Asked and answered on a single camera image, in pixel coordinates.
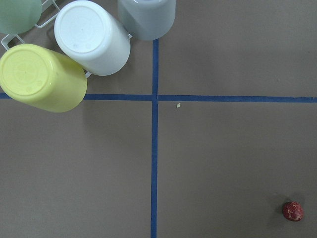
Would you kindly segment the grey upturned cup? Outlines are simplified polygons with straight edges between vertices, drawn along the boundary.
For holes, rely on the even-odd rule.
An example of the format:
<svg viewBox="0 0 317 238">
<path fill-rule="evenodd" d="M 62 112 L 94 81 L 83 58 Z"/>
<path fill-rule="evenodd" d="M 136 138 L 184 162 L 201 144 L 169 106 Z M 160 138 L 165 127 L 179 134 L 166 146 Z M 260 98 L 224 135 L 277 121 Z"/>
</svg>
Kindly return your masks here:
<svg viewBox="0 0 317 238">
<path fill-rule="evenodd" d="M 156 40 L 174 24 L 175 0 L 119 0 L 117 6 L 124 28 L 140 40 Z"/>
</svg>

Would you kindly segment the white upturned cup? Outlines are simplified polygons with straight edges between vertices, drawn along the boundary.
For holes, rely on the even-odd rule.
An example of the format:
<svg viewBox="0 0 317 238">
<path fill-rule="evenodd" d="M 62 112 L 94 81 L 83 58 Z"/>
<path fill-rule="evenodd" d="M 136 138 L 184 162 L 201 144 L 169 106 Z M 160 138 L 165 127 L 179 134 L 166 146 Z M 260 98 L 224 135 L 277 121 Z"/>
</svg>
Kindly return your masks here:
<svg viewBox="0 0 317 238">
<path fill-rule="evenodd" d="M 67 56 L 94 75 L 118 72 L 130 56 L 126 30 L 103 7 L 89 0 L 70 2 L 60 10 L 54 36 Z"/>
</svg>

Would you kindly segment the yellow upturned cup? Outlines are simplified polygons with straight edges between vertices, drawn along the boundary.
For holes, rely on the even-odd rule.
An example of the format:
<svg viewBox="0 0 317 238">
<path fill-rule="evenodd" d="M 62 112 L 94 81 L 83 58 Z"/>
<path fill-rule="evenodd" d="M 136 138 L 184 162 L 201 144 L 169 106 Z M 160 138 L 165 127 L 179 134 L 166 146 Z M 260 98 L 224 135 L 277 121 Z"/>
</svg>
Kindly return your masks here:
<svg viewBox="0 0 317 238">
<path fill-rule="evenodd" d="M 0 59 L 0 86 L 21 103 L 62 113 L 81 103 L 87 78 L 71 58 L 37 45 L 21 44 Z"/>
</svg>

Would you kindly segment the green upturned cup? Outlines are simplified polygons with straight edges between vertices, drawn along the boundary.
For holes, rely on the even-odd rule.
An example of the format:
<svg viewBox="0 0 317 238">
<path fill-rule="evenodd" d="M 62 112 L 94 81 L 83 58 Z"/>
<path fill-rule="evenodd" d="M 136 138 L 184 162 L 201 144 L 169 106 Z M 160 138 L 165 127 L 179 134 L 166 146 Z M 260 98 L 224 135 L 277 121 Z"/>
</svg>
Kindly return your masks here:
<svg viewBox="0 0 317 238">
<path fill-rule="evenodd" d="M 1 0 L 0 32 L 20 34 L 30 30 L 42 14 L 41 0 Z"/>
</svg>

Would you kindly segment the red strawberry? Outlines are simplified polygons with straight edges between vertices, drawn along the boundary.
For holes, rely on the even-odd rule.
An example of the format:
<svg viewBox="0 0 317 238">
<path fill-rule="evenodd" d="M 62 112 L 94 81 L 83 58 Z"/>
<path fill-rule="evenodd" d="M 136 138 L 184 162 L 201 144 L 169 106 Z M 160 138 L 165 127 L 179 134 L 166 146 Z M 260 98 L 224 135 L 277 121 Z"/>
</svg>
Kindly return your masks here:
<svg viewBox="0 0 317 238">
<path fill-rule="evenodd" d="M 299 222 L 304 218 L 304 209 L 300 203 L 290 201 L 283 205 L 282 214 L 289 221 Z"/>
</svg>

